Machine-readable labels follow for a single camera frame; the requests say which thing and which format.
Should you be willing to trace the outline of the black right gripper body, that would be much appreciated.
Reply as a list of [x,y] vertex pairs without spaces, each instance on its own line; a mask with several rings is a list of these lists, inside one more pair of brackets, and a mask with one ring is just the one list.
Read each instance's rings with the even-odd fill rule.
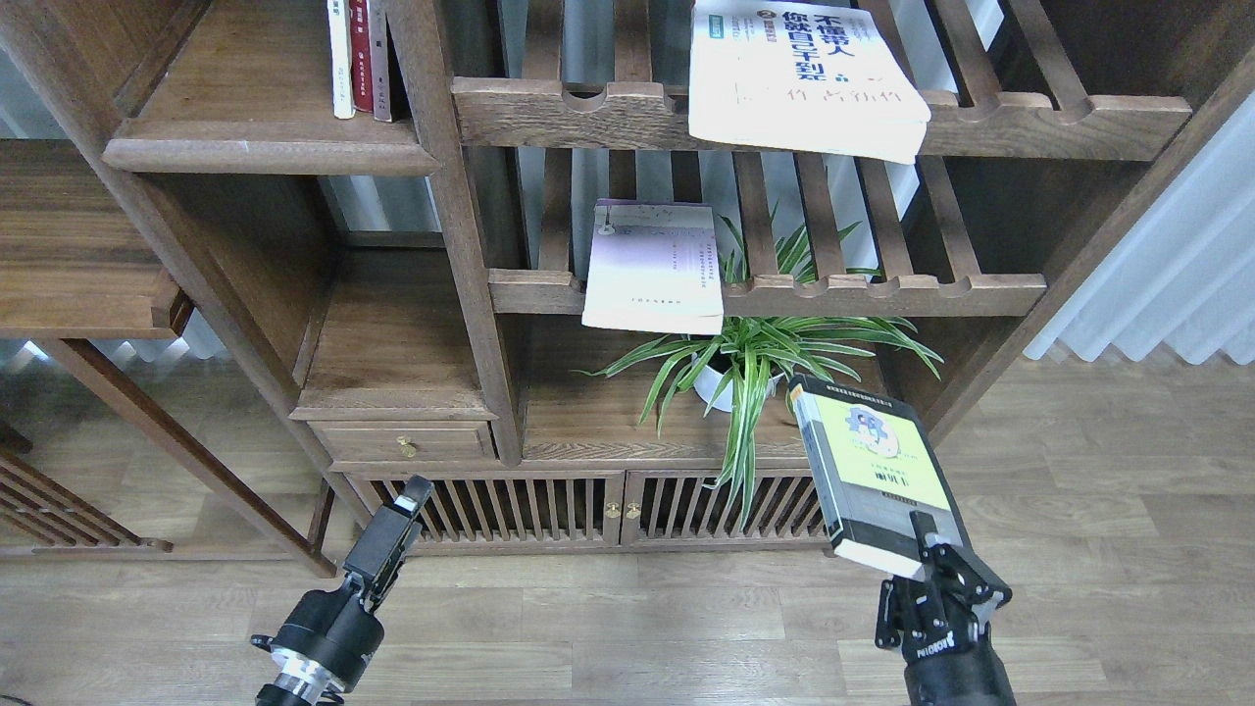
[[989,621],[1012,589],[965,545],[935,544],[927,577],[884,581],[875,645],[902,655],[912,705],[1017,703]]

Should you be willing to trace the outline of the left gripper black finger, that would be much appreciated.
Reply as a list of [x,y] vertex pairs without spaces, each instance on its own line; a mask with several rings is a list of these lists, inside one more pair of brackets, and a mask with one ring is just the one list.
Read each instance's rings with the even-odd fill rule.
[[433,489],[430,479],[410,477],[400,495],[376,510],[349,551],[343,568],[360,599],[384,599],[394,586],[405,554],[422,530],[420,510]]

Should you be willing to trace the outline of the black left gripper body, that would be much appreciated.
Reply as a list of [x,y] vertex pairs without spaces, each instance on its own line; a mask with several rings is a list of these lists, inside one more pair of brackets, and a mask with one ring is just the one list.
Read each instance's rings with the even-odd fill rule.
[[279,665],[279,678],[257,696],[340,697],[353,691],[384,637],[374,617],[380,603],[360,599],[346,578],[336,591],[306,591],[275,637],[251,635],[251,645]]

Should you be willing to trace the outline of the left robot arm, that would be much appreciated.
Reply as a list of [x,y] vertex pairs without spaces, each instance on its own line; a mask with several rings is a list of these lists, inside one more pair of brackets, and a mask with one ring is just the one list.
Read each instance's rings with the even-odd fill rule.
[[279,665],[257,705],[336,705],[356,687],[384,637],[374,613],[422,530],[420,510],[432,492],[433,482],[410,477],[349,551],[343,586],[306,591],[275,637],[252,635],[252,645]]

